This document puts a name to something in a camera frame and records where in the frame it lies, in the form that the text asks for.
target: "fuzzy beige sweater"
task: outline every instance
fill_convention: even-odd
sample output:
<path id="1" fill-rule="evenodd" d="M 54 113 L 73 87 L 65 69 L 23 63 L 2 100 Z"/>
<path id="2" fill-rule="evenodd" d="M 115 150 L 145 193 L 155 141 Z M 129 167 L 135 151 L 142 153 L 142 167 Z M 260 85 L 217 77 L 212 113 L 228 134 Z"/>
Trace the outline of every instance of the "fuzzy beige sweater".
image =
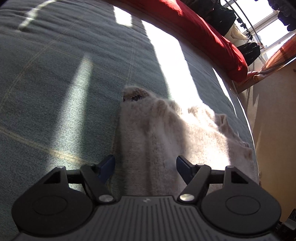
<path id="1" fill-rule="evenodd" d="M 252 150 L 229 126 L 226 115 L 207 105 L 182 110 L 175 102 L 138 87 L 126 87 L 120 111 L 126 194 L 178 194 L 186 187 L 176 170 L 183 155 L 215 170 L 233 165 L 256 180 Z M 209 192 L 221 188 L 210 185 Z"/>

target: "mattress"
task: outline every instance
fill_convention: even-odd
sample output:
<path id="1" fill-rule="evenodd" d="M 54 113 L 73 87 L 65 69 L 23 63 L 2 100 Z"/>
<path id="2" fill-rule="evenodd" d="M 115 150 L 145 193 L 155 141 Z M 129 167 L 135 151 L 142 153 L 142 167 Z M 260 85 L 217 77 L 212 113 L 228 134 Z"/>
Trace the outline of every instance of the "mattress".
<path id="1" fill-rule="evenodd" d="M 57 165 L 115 154 L 108 185 L 123 195 L 122 90 L 227 114 L 254 149 L 227 74 L 202 51 L 103 1 L 9 0 L 0 8 L 0 240 L 17 234 L 13 202 Z M 255 151 L 253 160 L 258 169 Z"/>

